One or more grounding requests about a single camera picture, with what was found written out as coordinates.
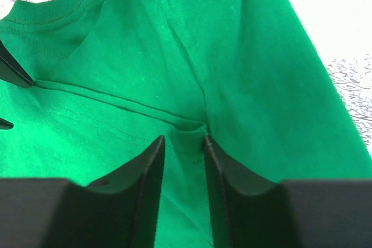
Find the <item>stitching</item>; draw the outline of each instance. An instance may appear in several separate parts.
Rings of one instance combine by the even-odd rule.
[[[57,18],[50,19],[48,21],[39,21],[39,22],[35,21],[35,22],[32,22],[32,21],[21,21],[21,20],[17,20],[17,19],[4,19],[4,21],[9,21],[9,22],[18,23],[18,24],[48,24],[48,23],[51,23],[53,21],[57,21],[57,20],[60,20],[60,19],[62,19],[64,17],[68,17],[68,16],[72,15],[75,12],[75,10],[76,9],[79,9],[80,7],[82,7],[82,5],[83,5],[83,2],[80,2],[80,4],[78,4],[77,6],[75,6],[75,8],[72,9],[70,12],[65,13],[63,15],[60,15]]]
[[[87,8],[90,6],[90,4],[94,3],[95,1],[97,0],[93,0],[91,2],[89,2],[88,4],[86,4],[86,6],[80,10],[80,13],[76,15],[76,17],[73,17],[71,18],[69,21],[65,22],[62,26],[59,26],[59,27],[54,27],[54,28],[48,28],[47,30],[40,30],[40,31],[31,31],[31,30],[17,30],[17,29],[14,29],[14,28],[11,28],[11,27],[7,27],[7,28],[2,28],[0,30],[0,33],[3,33],[4,31],[14,31],[14,32],[17,32],[17,33],[26,33],[26,34],[46,34],[46,33],[50,33],[50,32],[54,32],[54,31],[58,31],[60,30],[62,27],[68,25],[68,24],[72,24],[76,21],[78,21],[82,15],[85,13],[85,11],[87,10]],[[33,24],[38,24],[38,25],[45,25],[45,24],[48,24],[48,23],[52,23],[53,21],[57,21],[57,20],[60,20],[60,19],[63,19],[64,17],[61,17],[59,19],[53,19],[49,22],[44,22],[44,23],[31,23],[31,22],[16,22],[16,21],[13,21],[13,23],[16,23],[16,24],[23,24],[23,25],[33,25]]]
[[[71,110],[69,110],[69,109],[66,109],[66,108],[64,108],[64,107],[49,106],[49,105],[45,105],[45,106],[47,106],[47,107],[54,107],[54,108],[57,108],[57,109],[64,109],[64,110],[66,110],[66,111],[68,111],[68,112],[70,112],[70,113],[73,113],[73,114],[77,115],[77,116],[84,117],[84,118],[86,118],[86,119],[89,119],[89,120],[92,120],[92,121],[96,121],[96,122],[98,122],[98,123],[100,123],[100,124],[102,124],[102,125],[105,125],[105,126],[108,126],[108,127],[110,127],[110,128],[113,128],[113,129],[115,129],[116,131],[118,131],[119,133],[121,133],[121,134],[123,134],[123,135],[125,135],[125,136],[129,136],[129,137],[134,138],[134,139],[139,139],[139,140],[141,140],[141,141],[145,141],[145,142],[147,142],[147,143],[151,143],[151,142],[152,142],[152,141],[150,141],[150,140],[148,140],[148,139],[139,138],[139,137],[136,137],[136,136],[133,136],[133,135],[127,134],[127,133],[121,131],[120,129],[118,129],[118,128],[112,126],[112,125],[109,125],[109,124],[107,124],[107,123],[101,122],[101,121],[96,120],[96,119],[94,119],[94,118],[90,118],[90,117],[83,116],[83,115],[81,115],[81,114],[75,113],[75,112],[73,112],[73,111],[71,111]],[[107,132],[107,133],[109,133],[109,134],[115,136],[116,138],[118,138],[118,139],[121,140],[122,142],[129,143],[129,142],[127,142],[127,141],[121,139],[120,137],[116,136],[114,133],[110,132],[110,131],[107,130],[107,129],[100,128],[100,127],[97,127],[97,126],[94,126],[94,125],[91,125],[91,124],[87,124],[87,123],[84,123],[84,122],[80,122],[80,121],[78,121],[78,120],[76,120],[76,119],[73,119],[73,118],[71,118],[71,117],[65,116],[65,115],[63,115],[63,114],[58,114],[58,113],[55,113],[55,112],[50,112],[50,113],[53,114],[53,115],[55,115],[55,116],[62,116],[62,117],[65,117],[65,118],[71,119],[71,120],[73,120],[73,121],[75,121],[75,122],[77,122],[77,123],[84,124],[84,125],[86,125],[86,126],[88,126],[88,127],[91,127],[91,128],[96,128],[96,129],[99,129],[99,130],[105,131],[105,132]],[[141,145],[136,145],[136,144],[134,144],[134,143],[131,143],[131,144],[133,144],[133,145],[135,145],[135,146],[138,146],[138,147],[143,147],[143,146],[141,146]],[[172,146],[167,145],[166,147],[167,147],[167,148],[170,148],[170,149],[172,149],[172,150],[174,150],[174,148],[173,148]],[[175,151],[175,152],[176,152],[176,153],[180,153],[180,154],[187,154],[187,155],[197,155],[197,154],[200,153],[200,152],[185,152],[185,151]],[[203,157],[201,156],[200,158],[197,158],[197,159],[194,159],[194,160],[190,160],[190,161],[191,161],[192,163],[197,163],[197,162],[199,162],[202,158],[203,158]]]
[[[80,122],[80,121],[78,121],[78,120],[76,120],[76,119],[73,119],[73,118],[68,117],[68,116],[64,116],[64,115],[62,115],[62,114],[57,114],[57,113],[52,113],[52,114],[55,115],[55,116],[62,116],[62,117],[65,117],[65,118],[71,119],[71,120],[73,120],[73,121],[75,121],[75,122],[77,122],[77,123],[81,123],[81,124],[83,124],[83,125],[85,125],[85,126],[87,126],[87,127],[90,127],[90,128],[96,128],[96,129],[99,129],[99,130],[105,131],[105,132],[107,132],[107,133],[113,135],[115,138],[121,140],[122,142],[129,143],[129,144],[131,144],[131,145],[135,145],[135,146],[138,146],[138,147],[142,147],[141,145],[136,145],[135,143],[127,142],[127,141],[123,140],[122,138],[119,138],[117,135],[115,135],[114,133],[112,133],[112,132],[110,132],[110,131],[108,131],[108,130],[106,130],[106,129],[103,129],[103,128],[100,128],[100,127],[96,127],[96,126],[94,126],[94,125],[87,124],[87,123],[84,123],[84,122]]]
[[[68,87],[70,86],[73,86],[73,87],[78,87],[78,85],[74,85],[74,84],[65,84],[65,83],[62,83],[62,82],[57,82],[57,81],[51,81],[51,80],[40,80],[40,79],[37,79],[37,80],[34,80],[34,87],[38,87],[38,88],[41,88],[41,89],[45,89],[45,90],[49,90],[49,91],[62,91],[62,92],[68,92],[70,94],[73,94],[73,95],[78,95],[78,96],[82,96],[84,98],[86,98],[87,96],[85,96],[84,94],[78,94],[78,93],[75,93],[75,92],[70,92],[70,91],[65,91],[63,89],[53,89],[53,88],[49,88],[48,86],[45,86],[45,85],[40,85],[38,84],[38,82],[41,81],[41,82],[50,82],[50,83],[53,83],[53,84],[58,84],[58,85],[67,85]],[[106,96],[111,96],[111,97],[115,97],[116,99],[120,99],[121,101],[125,101],[125,102],[128,102],[128,103],[134,103],[136,105],[140,105],[141,107],[146,107],[147,109],[151,109],[151,110],[156,110],[158,112],[161,112],[161,113],[164,113],[164,114],[167,114],[167,115],[170,115],[172,117],[177,117],[179,119],[182,119],[182,121],[188,121],[188,122],[193,122],[193,123],[198,123],[198,124],[202,124],[202,125],[206,125],[205,123],[201,122],[201,121],[196,121],[196,120],[192,120],[192,119],[188,119],[184,116],[179,116],[177,114],[173,114],[171,112],[168,112],[167,110],[162,110],[162,109],[158,109],[156,107],[152,107],[152,106],[149,106],[149,105],[146,105],[144,103],[141,103],[139,101],[136,101],[134,99],[128,99],[128,98],[125,98],[125,97],[121,97],[121,96],[116,96],[116,95],[113,95],[113,94],[108,94],[108,93],[105,93],[105,92],[102,92],[102,91],[99,91],[97,89],[91,89],[91,88],[84,88],[85,91],[89,91],[89,92],[94,92],[96,94],[101,94],[101,95],[106,95]]]
[[[94,118],[91,118],[91,117],[88,117],[88,116],[84,116],[84,115],[82,115],[82,114],[80,114],[80,113],[73,112],[73,111],[71,111],[71,110],[69,110],[69,109],[66,109],[65,107],[50,106],[50,105],[44,105],[44,106],[46,106],[46,107],[53,107],[53,108],[56,108],[56,109],[63,109],[63,110],[65,110],[65,111],[67,111],[67,112],[69,112],[69,113],[73,113],[73,114],[75,114],[75,115],[77,115],[77,116],[84,117],[84,118],[86,118],[86,119],[96,121],[96,122],[98,122],[98,123],[100,123],[100,124],[103,124],[103,125],[105,125],[105,126],[108,126],[108,127],[110,127],[110,128],[113,128],[114,130],[118,131],[119,133],[121,133],[121,134],[123,134],[123,135],[125,135],[125,136],[130,136],[131,138],[134,138],[134,139],[140,139],[140,140],[145,141],[145,142],[149,142],[149,141],[150,141],[150,140],[148,140],[148,139],[138,138],[138,137],[136,137],[136,136],[129,135],[129,134],[123,132],[122,130],[120,130],[120,129],[118,129],[118,128],[116,128],[116,127],[110,125],[110,124],[104,123],[104,122],[102,122],[102,121],[100,121],[100,120],[97,120],[97,119],[94,119]]]

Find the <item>sleeve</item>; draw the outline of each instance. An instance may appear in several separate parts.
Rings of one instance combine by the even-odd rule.
[[[213,137],[258,174],[371,178],[371,157],[289,0],[242,0]]]

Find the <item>black panel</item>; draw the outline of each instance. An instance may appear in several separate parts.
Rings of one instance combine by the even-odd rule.
[[[164,153],[160,136],[87,187],[65,179],[0,179],[0,247],[153,247]]]
[[[215,248],[372,247],[371,181],[275,184],[205,139]]]

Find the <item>black plastic clip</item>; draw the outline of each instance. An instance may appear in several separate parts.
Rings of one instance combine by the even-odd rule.
[[[205,139],[214,248],[371,247],[372,180],[273,183]]]
[[[33,79],[27,74],[17,60],[8,52],[0,41],[0,80],[22,88],[33,86]],[[14,127],[10,123],[0,118],[0,130],[9,130]]]
[[[87,187],[66,179],[0,179],[0,247],[153,248],[164,158],[160,136]]]

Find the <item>green cotton fabric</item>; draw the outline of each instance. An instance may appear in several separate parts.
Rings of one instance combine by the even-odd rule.
[[[213,243],[202,142],[275,182],[371,178],[372,161],[288,0],[17,1],[0,40],[1,177],[87,185],[166,137],[155,247]]]

